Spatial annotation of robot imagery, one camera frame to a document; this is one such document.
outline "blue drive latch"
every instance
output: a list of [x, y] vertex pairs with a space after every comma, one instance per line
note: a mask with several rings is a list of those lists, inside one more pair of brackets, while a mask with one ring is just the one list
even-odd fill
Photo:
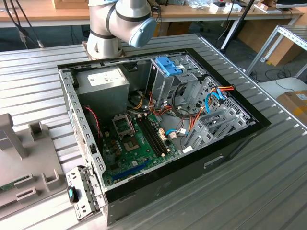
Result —
[[156, 57], [155, 60], [160, 66], [160, 68], [165, 71], [167, 76], [174, 76], [183, 72], [181, 69], [178, 69], [175, 63], [171, 61], [168, 57]]

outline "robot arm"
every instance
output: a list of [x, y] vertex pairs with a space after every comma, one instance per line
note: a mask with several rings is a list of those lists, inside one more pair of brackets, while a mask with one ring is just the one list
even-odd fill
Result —
[[119, 56], [119, 39], [139, 48], [154, 34], [156, 21], [150, 17], [147, 0], [90, 0], [89, 7], [91, 33], [87, 51], [94, 58]]

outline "slotted aluminum surface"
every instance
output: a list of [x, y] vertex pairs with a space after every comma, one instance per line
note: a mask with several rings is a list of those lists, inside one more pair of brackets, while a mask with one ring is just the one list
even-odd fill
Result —
[[[0, 222], [0, 229], [247, 230], [307, 225], [307, 138], [303, 126], [208, 42], [194, 34], [159, 37], [127, 55], [194, 48], [272, 125], [235, 159], [106, 227], [98, 213], [78, 223], [66, 191]], [[0, 53], [0, 113], [15, 130], [49, 126], [63, 170], [82, 164], [66, 113], [57, 64], [87, 60], [81, 45]]]

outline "metal shelf frame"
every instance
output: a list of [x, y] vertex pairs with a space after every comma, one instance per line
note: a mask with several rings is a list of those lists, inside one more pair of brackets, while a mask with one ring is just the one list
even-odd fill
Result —
[[[280, 37], [286, 37], [289, 40], [293, 41], [298, 46], [302, 47], [304, 50], [307, 51], [307, 26], [306, 25], [278, 25], [271, 33], [268, 40], [265, 42], [259, 53], [256, 55], [248, 69], [246, 70], [246, 74], [250, 75], [253, 71], [254, 66], [260, 60], [261, 62], [265, 62], [271, 54], [275, 51], [278, 44], [274, 44], [271, 49], [269, 50], [268, 54], [265, 57], [262, 57], [264, 52], [271, 46], [273, 41], [275, 40], [276, 36], [280, 34]], [[307, 69], [307, 64], [294, 76], [296, 78], [299, 77], [300, 74]]]

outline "green motherboard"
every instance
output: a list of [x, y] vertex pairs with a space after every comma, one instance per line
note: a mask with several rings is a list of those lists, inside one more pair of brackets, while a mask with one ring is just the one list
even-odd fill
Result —
[[166, 151], [165, 154], [157, 154], [159, 149], [153, 144], [153, 141], [157, 143], [157, 139], [152, 138], [159, 136], [160, 124], [153, 114], [149, 114], [145, 119], [132, 118], [131, 121], [135, 130], [134, 136], [126, 135], [118, 138], [113, 124], [103, 127], [104, 138], [99, 148], [106, 164], [106, 171], [103, 173], [106, 186], [113, 185], [179, 155], [169, 140], [159, 142], [160, 145], [163, 145], [160, 146], [160, 149]]
[[22, 181], [22, 180], [25, 180], [25, 179], [28, 178], [28, 177], [29, 177], [29, 176], [24, 176], [24, 177], [19, 178], [19, 179], [15, 180], [15, 181], [13, 181], [13, 182], [11, 182], [11, 183], [8, 183], [8, 184], [5, 184], [5, 185], [0, 186], [0, 193], [3, 193], [3, 192], [5, 192], [5, 191], [8, 191], [8, 190], [13, 189], [13, 188], [15, 187], [15, 186], [14, 186], [15, 183], [17, 183], [17, 182], [19, 182], [19, 181]]

